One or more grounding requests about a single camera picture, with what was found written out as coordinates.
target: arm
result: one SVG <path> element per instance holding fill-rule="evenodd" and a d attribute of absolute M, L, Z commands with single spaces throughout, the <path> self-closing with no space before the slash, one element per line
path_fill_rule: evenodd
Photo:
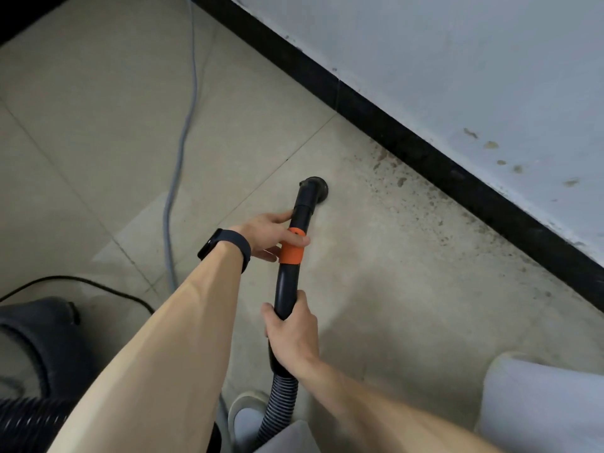
<path fill-rule="evenodd" d="M 298 291 L 291 316 L 281 321 L 262 305 L 276 358 L 371 451 L 383 453 L 498 453 L 478 436 L 427 412 L 391 400 L 319 358 L 316 317 Z"/>
<path fill-rule="evenodd" d="M 291 212 L 232 228 L 253 255 L 275 261 Z M 82 397 L 50 453 L 199 452 L 210 439 L 228 366 L 243 257 L 219 242 Z"/>

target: person's left arm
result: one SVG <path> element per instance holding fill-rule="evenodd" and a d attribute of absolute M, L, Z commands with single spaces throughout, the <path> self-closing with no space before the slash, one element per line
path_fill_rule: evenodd
<path fill-rule="evenodd" d="M 276 261 L 278 242 L 310 240 L 262 214 L 232 227 L 252 254 Z M 226 375 L 243 256 L 219 242 L 103 370 L 49 453 L 205 450 Z"/>

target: hand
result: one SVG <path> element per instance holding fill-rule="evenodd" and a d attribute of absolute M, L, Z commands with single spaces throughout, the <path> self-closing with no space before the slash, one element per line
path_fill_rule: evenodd
<path fill-rule="evenodd" d="M 310 244 L 309 237 L 296 235 L 281 225 L 292 218 L 292 213 L 293 210 L 285 213 L 259 214 L 242 225 L 230 229 L 245 237 L 252 249 L 252 256 L 275 262 L 281 253 L 277 243 L 287 242 L 301 248 Z"/>
<path fill-rule="evenodd" d="M 298 380 L 321 361 L 316 316 L 306 302 L 306 293 L 298 291 L 298 300 L 287 320 L 279 319 L 271 304 L 262 304 L 266 335 L 275 357 Z"/>

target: dark blue watch band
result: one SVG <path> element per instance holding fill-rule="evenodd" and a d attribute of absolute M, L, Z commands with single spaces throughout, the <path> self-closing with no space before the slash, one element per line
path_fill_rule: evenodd
<path fill-rule="evenodd" d="M 243 267 L 241 273 L 245 272 L 249 259 L 252 257 L 252 248 L 250 247 L 246 238 L 235 231 L 228 229 L 216 229 L 214 235 L 212 235 L 204 247 L 199 250 L 197 257 L 199 257 L 201 260 L 204 260 L 218 242 L 231 242 L 239 248 L 241 254 L 243 255 Z"/>

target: white wall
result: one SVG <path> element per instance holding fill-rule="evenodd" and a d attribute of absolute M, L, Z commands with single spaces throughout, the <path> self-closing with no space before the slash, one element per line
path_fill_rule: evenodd
<path fill-rule="evenodd" d="M 604 0 L 236 1 L 604 265 Z"/>

